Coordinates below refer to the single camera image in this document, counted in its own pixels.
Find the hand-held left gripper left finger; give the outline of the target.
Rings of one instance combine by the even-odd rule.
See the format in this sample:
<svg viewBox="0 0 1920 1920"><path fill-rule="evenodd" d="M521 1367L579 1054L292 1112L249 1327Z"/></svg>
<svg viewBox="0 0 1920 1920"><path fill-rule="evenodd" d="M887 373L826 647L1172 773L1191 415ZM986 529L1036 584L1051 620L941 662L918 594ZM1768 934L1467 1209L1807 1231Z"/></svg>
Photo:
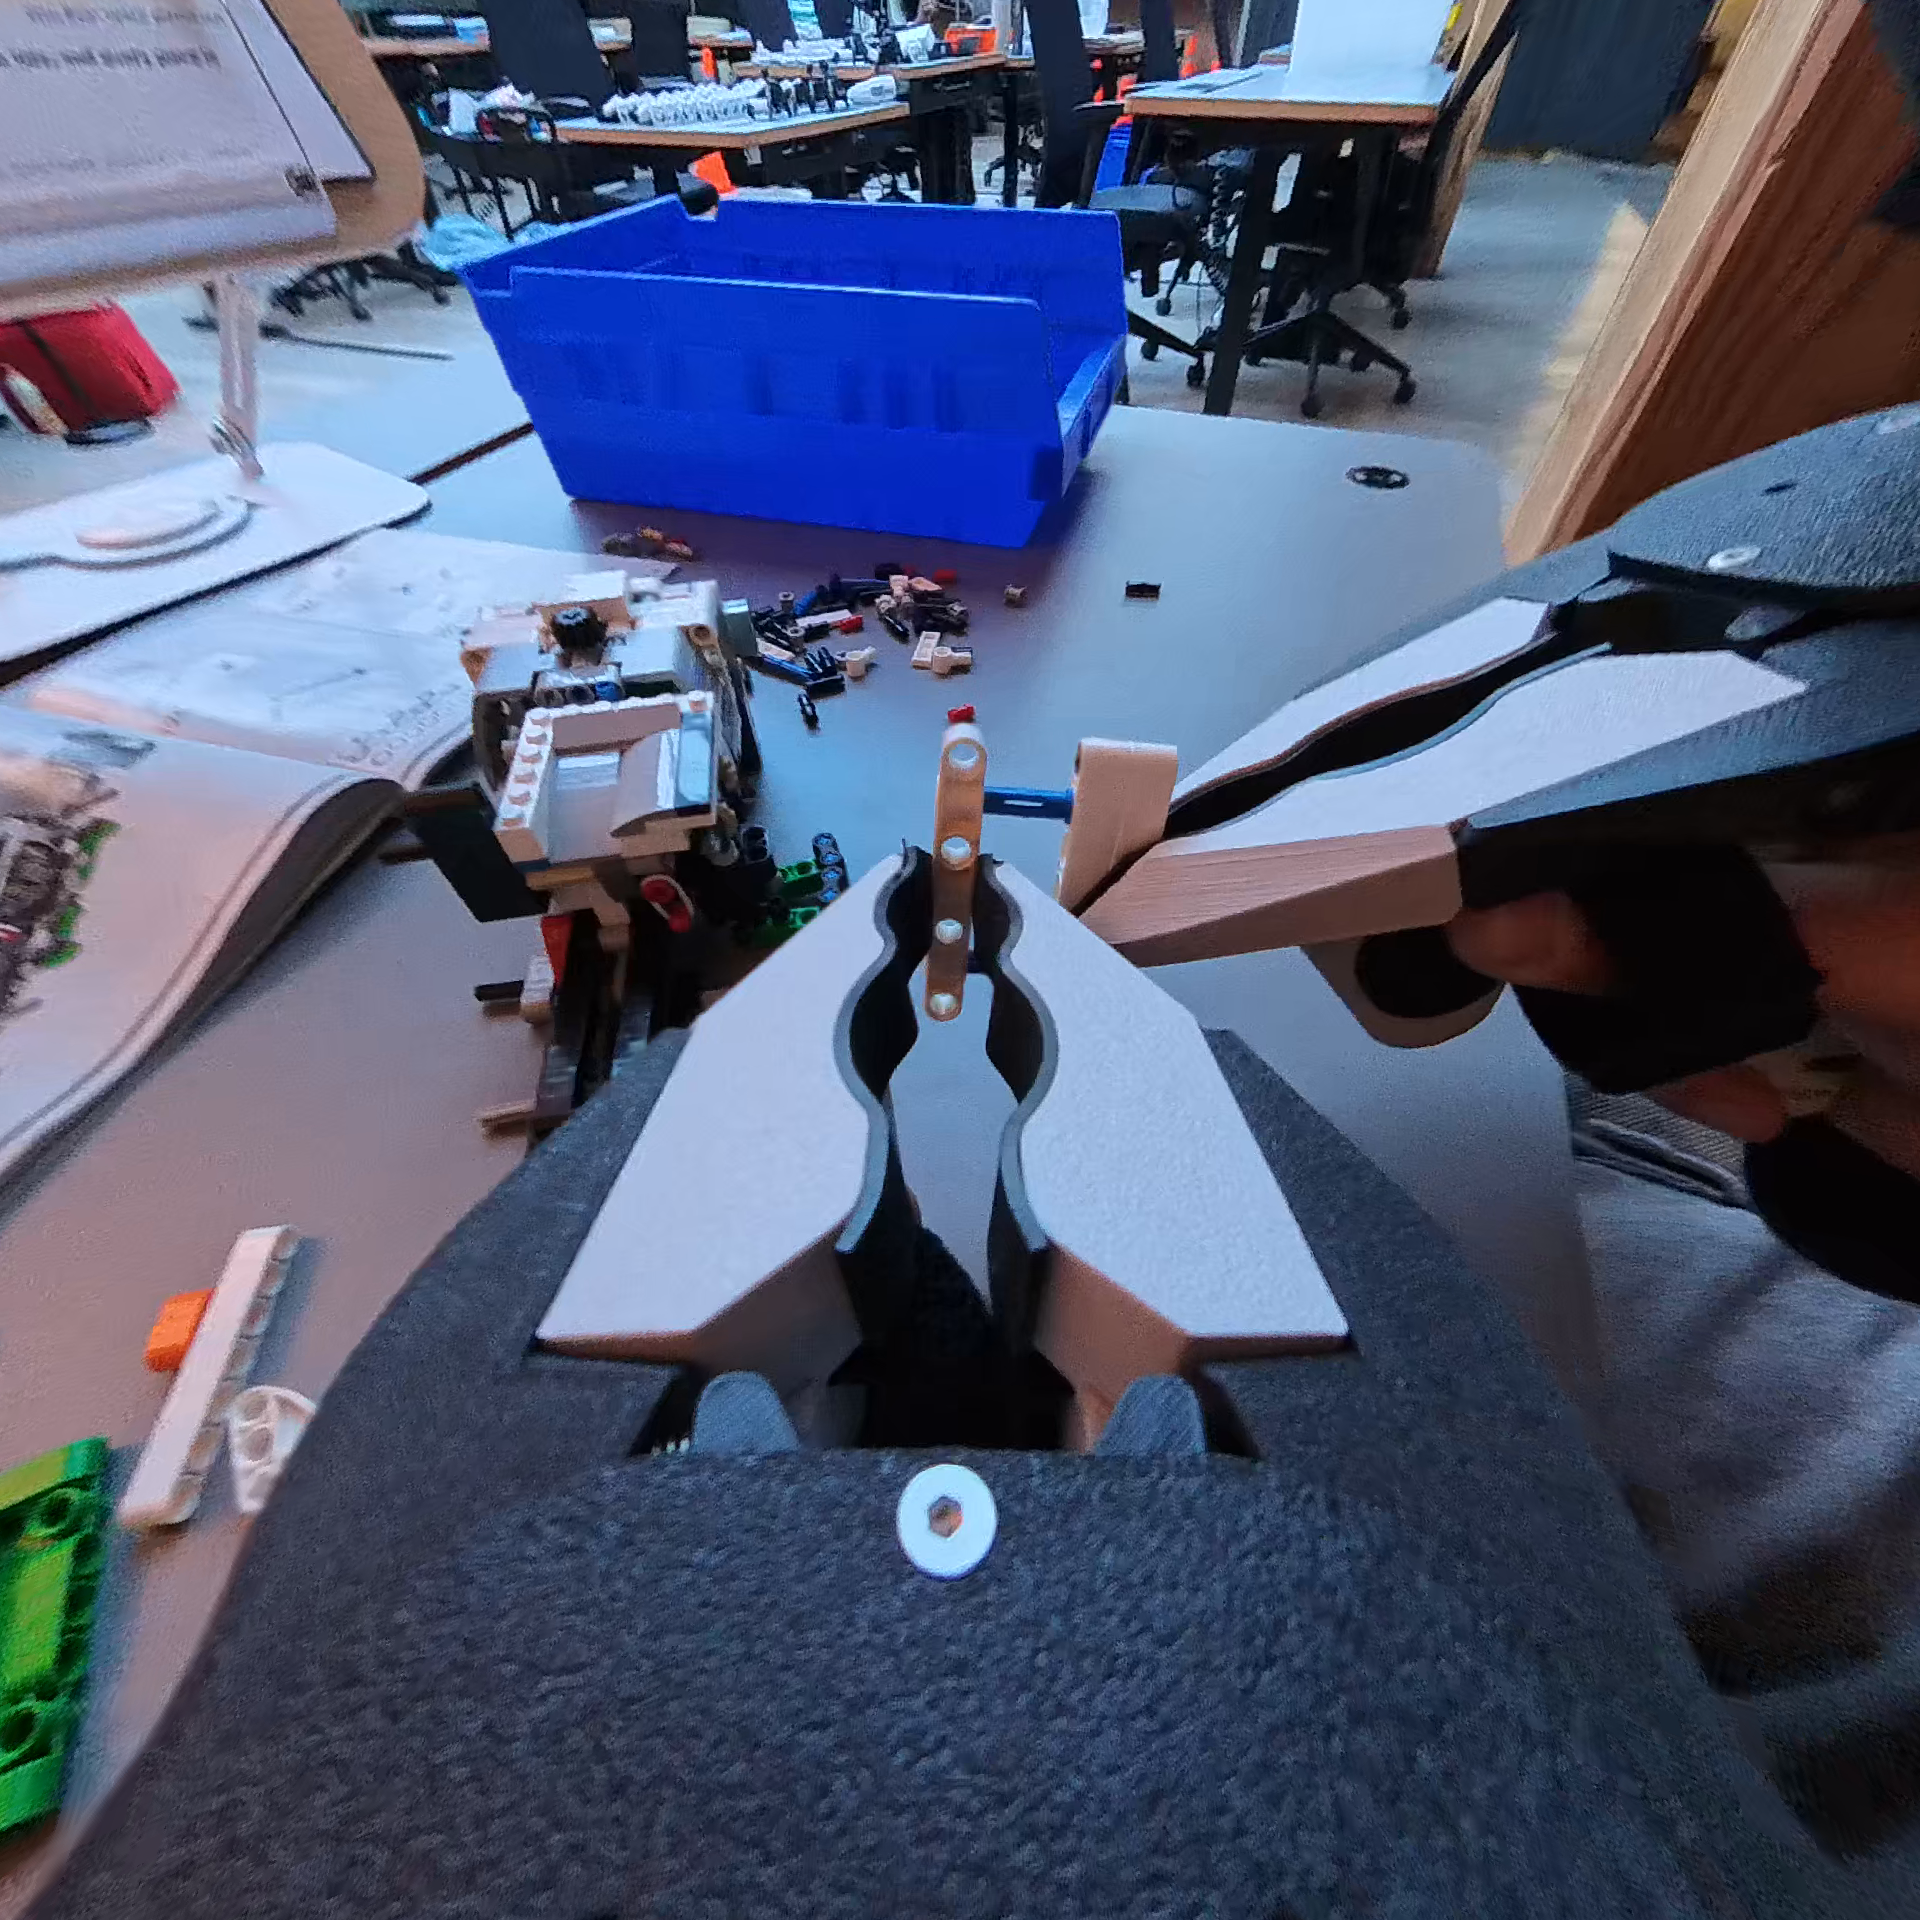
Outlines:
<svg viewBox="0 0 1920 1920"><path fill-rule="evenodd" d="M539 1325L544 1349L823 1387L902 1313L918 1220L891 1083L918 1039L921 850L686 1034Z"/></svg>

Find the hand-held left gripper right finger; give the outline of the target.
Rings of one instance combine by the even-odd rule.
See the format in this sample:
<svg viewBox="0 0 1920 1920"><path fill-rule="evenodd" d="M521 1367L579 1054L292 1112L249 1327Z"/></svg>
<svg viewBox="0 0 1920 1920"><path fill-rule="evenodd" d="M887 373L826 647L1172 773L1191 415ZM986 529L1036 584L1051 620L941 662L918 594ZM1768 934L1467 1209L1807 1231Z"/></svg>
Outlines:
<svg viewBox="0 0 1920 1920"><path fill-rule="evenodd" d="M1344 1309L1202 1026L1007 864L976 891L986 1055L1015 1098L997 1321L1091 1403L1217 1359L1323 1354Z"/></svg>

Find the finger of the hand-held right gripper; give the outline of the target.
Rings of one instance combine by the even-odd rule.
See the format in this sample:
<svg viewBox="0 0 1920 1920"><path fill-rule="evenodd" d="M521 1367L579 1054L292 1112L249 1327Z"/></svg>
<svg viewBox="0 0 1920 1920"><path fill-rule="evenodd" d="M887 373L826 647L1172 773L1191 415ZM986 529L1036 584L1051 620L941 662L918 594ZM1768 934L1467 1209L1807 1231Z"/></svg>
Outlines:
<svg viewBox="0 0 1920 1920"><path fill-rule="evenodd" d="M1416 750L1291 785L1142 854L1082 924L1139 965L1441 926L1465 904L1457 827L1800 693L1733 652L1596 656L1515 683Z"/></svg>
<svg viewBox="0 0 1920 1920"><path fill-rule="evenodd" d="M1172 846L1285 846L1404 827L1453 829L1489 799L1516 798L1524 769L1572 766L1542 746L1524 704L1495 732L1479 723L1518 685L1610 644L1532 599L1500 596L1316 685L1182 789Z"/></svg>

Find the white angled lego piece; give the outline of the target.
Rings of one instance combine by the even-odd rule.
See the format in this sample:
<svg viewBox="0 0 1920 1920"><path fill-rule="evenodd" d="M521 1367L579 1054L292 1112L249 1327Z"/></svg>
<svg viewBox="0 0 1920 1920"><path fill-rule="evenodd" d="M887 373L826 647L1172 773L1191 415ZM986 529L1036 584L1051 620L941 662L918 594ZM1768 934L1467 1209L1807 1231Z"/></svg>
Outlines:
<svg viewBox="0 0 1920 1920"><path fill-rule="evenodd" d="M1076 744L1055 897L1085 910L1167 829L1180 751L1158 740L1086 735Z"/></svg>

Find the white lego liftarm beam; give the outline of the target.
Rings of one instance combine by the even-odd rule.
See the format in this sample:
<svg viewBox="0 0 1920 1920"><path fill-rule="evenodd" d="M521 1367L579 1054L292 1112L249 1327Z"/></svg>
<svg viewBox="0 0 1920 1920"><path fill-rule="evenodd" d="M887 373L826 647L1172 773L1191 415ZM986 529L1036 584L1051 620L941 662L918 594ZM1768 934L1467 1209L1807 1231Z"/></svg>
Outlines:
<svg viewBox="0 0 1920 1920"><path fill-rule="evenodd" d="M979 723L948 723L935 785L930 937L925 955L925 1016L937 1023L956 1019L965 1006L988 764L988 744Z"/></svg>

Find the green black lego assembly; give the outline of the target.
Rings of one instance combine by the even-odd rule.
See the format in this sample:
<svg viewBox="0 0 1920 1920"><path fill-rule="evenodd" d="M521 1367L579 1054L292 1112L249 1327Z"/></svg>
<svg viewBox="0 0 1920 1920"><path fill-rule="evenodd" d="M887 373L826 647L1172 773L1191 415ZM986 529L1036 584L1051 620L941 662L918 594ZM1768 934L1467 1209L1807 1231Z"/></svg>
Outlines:
<svg viewBox="0 0 1920 1920"><path fill-rule="evenodd" d="M820 829L811 852L776 865L743 922L738 937L749 949L767 952L784 946L817 922L851 887L851 865L838 835Z"/></svg>

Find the lego truck model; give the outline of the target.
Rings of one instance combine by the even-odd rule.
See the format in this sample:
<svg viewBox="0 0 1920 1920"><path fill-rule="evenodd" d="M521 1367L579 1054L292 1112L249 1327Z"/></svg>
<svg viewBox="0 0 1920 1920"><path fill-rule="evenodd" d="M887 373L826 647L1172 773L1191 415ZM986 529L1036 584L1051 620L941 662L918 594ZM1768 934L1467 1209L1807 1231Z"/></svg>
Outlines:
<svg viewBox="0 0 1920 1920"><path fill-rule="evenodd" d="M542 1042L532 1094L478 1116L489 1135L544 1137L773 952L741 940L787 862L756 822L759 676L722 602L610 568L466 635L475 771L404 804L399 852L475 920L534 924L522 971L475 989Z"/></svg>

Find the long white lego beam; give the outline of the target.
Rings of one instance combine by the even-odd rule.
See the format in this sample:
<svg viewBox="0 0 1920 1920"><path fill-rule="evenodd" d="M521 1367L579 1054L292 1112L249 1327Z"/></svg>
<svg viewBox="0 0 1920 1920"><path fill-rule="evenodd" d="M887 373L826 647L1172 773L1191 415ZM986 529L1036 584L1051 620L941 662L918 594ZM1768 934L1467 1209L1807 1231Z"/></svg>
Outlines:
<svg viewBox="0 0 1920 1920"><path fill-rule="evenodd" d="M249 1385L255 1355L300 1245L292 1224L250 1228L233 1243L148 1441L115 1516L122 1530L189 1521L224 1441L233 1399Z"/></svg>

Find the wooden panel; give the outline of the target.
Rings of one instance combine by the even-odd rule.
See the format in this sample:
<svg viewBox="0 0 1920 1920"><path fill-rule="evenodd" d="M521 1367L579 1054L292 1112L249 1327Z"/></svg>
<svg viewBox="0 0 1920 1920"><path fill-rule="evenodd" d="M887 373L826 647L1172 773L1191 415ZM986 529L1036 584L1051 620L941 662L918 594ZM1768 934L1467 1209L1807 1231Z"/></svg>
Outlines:
<svg viewBox="0 0 1920 1920"><path fill-rule="evenodd" d="M1918 393L1917 124L1868 3L1759 3L1507 523L1530 561Z"/></svg>

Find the wooden top office desk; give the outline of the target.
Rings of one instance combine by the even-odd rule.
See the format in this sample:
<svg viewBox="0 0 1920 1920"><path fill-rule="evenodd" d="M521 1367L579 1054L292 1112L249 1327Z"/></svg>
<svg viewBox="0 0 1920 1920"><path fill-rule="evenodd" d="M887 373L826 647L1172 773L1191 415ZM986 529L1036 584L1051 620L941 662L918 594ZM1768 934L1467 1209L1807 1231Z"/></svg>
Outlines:
<svg viewBox="0 0 1920 1920"><path fill-rule="evenodd" d="M612 153L652 177L654 187L679 191L692 162L719 152L735 187L800 186L826 200L847 200L851 170L870 132L910 129L906 103L805 112L749 122L682 122L635 126L597 115L560 117L557 142L583 153Z"/></svg>
<svg viewBox="0 0 1920 1920"><path fill-rule="evenodd" d="M1396 382L1396 405L1415 399L1415 369L1334 304L1371 290L1388 300L1391 323L1409 322L1406 282L1451 160L1465 87L1434 61L1337 77L1256 63L1133 91L1139 124L1187 132L1204 152L1250 153L1213 330L1208 415L1229 415L1243 365L1268 359L1305 367L1300 414L1308 419L1323 411L1326 372L1382 369Z"/></svg>

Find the blue plastic bin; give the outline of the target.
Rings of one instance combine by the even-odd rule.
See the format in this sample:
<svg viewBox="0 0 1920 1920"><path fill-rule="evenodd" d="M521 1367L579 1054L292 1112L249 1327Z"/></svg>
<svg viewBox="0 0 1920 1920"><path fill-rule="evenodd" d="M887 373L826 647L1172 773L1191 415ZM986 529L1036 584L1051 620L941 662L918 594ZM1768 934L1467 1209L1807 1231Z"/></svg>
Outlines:
<svg viewBox="0 0 1920 1920"><path fill-rule="evenodd" d="M462 269L575 500L1022 547L1126 373L1115 212L652 200Z"/></svg>

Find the white document stand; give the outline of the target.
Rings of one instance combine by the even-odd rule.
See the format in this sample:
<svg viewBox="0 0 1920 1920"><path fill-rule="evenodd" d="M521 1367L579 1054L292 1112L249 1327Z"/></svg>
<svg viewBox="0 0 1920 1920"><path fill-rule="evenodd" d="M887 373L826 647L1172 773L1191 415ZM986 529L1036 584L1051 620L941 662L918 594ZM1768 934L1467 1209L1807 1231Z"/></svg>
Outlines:
<svg viewBox="0 0 1920 1920"><path fill-rule="evenodd" d="M410 174L383 174L393 189L380 229L322 257L229 266L6 314L37 317L93 306L170 282L214 292L220 344L220 408L210 425L216 457L103 491L84 491L5 515L5 659L86 640L179 602L296 561L427 508L410 480L322 444L262 444L258 425L258 292L271 276L295 276L393 250L412 235L425 205L421 152L401 103L399 155Z"/></svg>

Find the red bag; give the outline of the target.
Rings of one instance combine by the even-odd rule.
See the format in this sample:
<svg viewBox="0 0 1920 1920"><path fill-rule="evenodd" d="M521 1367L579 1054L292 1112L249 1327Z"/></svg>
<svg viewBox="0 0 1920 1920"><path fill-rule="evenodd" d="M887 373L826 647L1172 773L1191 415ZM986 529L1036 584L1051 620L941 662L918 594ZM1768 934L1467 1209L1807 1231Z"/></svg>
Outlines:
<svg viewBox="0 0 1920 1920"><path fill-rule="evenodd" d="M115 302L2 322L5 414L29 433L115 444L179 398L179 378Z"/></svg>

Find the printed paper sheet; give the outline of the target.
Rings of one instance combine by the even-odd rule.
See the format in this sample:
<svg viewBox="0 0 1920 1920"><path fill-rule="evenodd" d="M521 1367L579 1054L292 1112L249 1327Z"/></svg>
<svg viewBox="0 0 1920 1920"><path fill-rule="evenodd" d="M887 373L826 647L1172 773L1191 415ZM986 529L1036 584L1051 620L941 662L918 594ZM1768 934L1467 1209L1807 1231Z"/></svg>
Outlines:
<svg viewBox="0 0 1920 1920"><path fill-rule="evenodd" d="M5 314L340 251L399 142L338 3L6 1Z"/></svg>

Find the green lego frame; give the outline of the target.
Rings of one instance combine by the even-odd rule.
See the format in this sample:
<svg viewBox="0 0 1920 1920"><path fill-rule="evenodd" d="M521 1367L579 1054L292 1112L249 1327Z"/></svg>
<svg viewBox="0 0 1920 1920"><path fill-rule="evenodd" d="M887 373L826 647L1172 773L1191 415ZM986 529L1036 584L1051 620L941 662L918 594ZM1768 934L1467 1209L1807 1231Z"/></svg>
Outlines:
<svg viewBox="0 0 1920 1920"><path fill-rule="evenodd" d="M2 1476L2 1834L60 1812L84 1720L110 1517L106 1437Z"/></svg>

